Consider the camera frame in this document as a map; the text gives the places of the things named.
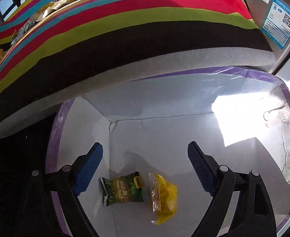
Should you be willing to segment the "silver washing machine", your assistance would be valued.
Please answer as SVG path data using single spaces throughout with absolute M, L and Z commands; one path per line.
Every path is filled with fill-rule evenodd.
M 290 59 L 290 0 L 243 0 L 275 55 L 265 71 L 276 74 Z

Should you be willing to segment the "colourful striped tablecloth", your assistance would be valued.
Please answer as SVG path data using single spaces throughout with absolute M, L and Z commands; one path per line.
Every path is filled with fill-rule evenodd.
M 35 101 L 126 64 L 170 55 L 272 67 L 242 0 L 79 0 L 50 14 L 0 62 L 0 123 Z

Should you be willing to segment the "yellow cake snack packet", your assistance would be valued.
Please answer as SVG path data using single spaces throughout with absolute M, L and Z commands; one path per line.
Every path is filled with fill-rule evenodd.
M 150 173 L 150 201 L 153 213 L 152 223 L 162 225 L 177 212 L 177 185 L 168 182 L 161 175 Z

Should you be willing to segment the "green pea snack packet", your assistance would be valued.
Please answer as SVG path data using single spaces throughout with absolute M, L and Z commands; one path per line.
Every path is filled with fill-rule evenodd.
M 140 172 L 134 172 L 116 179 L 100 178 L 103 187 L 103 206 L 116 203 L 143 202 L 142 177 Z

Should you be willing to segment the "white cardboard box purple tape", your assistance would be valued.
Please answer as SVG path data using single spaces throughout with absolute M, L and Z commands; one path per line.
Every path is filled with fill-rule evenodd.
M 103 155 L 79 196 L 100 236 L 190 236 L 211 196 L 187 156 L 195 141 L 233 171 L 260 173 L 277 233 L 290 227 L 290 88 L 277 76 L 240 67 L 193 69 L 95 87 L 64 102 L 53 124 L 46 172 L 72 164 L 94 143 Z M 157 173 L 178 187 L 178 211 L 151 222 L 149 201 L 102 204 L 101 177 Z

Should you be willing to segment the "blue energy label sticker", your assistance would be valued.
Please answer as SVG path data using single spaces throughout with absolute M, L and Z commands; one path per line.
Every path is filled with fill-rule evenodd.
M 283 49 L 290 39 L 290 7 L 282 0 L 272 0 L 262 30 Z

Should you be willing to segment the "white lemon snack packet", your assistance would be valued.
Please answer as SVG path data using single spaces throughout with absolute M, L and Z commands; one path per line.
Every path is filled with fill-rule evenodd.
M 62 6 L 67 4 L 67 1 L 68 0 L 58 0 L 58 1 L 50 2 L 43 7 L 42 12 L 60 9 Z

